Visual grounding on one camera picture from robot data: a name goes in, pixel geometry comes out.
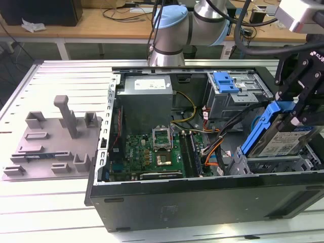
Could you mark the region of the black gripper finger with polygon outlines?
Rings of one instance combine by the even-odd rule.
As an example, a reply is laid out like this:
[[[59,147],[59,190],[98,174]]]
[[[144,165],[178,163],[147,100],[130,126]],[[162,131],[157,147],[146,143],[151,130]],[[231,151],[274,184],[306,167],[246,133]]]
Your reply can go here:
[[[301,52],[283,57],[275,75],[277,101],[302,101],[322,98],[322,53]]]
[[[294,126],[323,126],[323,80],[304,85],[290,123]]]

